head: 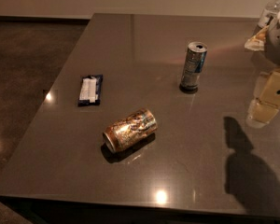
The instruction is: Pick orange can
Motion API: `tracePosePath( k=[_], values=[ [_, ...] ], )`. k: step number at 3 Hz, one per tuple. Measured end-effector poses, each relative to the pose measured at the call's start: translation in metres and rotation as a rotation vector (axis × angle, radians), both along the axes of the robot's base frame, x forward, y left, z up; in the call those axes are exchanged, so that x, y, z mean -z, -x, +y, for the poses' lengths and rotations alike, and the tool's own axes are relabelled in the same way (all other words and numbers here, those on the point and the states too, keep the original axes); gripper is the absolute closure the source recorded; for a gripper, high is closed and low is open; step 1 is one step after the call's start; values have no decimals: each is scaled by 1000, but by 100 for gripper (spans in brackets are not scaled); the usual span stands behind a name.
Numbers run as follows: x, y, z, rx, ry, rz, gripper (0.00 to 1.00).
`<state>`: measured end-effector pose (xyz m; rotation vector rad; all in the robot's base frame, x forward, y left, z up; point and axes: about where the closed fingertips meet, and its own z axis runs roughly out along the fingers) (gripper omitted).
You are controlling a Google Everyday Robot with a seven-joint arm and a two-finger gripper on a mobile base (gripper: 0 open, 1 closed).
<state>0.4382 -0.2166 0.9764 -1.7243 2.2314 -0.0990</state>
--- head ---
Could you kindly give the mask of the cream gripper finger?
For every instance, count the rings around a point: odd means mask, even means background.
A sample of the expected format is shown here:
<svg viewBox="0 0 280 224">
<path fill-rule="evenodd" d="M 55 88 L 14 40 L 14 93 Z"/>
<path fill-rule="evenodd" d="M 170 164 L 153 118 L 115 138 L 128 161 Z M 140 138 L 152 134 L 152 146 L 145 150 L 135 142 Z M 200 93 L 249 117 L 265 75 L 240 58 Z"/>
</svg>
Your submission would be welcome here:
<svg viewBox="0 0 280 224">
<path fill-rule="evenodd" d="M 258 99 L 253 99 L 249 105 L 246 124 L 252 128 L 263 128 L 278 114 L 275 107 L 262 104 Z"/>
<path fill-rule="evenodd" d="M 261 72 L 259 74 L 254 97 L 263 104 L 280 109 L 280 67 L 270 73 Z"/>
</svg>

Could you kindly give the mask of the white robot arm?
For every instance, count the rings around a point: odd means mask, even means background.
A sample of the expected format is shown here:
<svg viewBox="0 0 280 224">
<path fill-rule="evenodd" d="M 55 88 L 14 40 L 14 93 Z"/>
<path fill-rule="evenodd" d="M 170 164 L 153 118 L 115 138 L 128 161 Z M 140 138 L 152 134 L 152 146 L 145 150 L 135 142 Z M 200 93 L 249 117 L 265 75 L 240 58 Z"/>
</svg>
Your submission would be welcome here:
<svg viewBox="0 0 280 224">
<path fill-rule="evenodd" d="M 263 51 L 276 67 L 257 78 L 254 98 L 248 108 L 246 122 L 254 128 L 267 125 L 280 111 L 280 13 L 269 25 L 245 42 L 245 48 Z"/>
</svg>

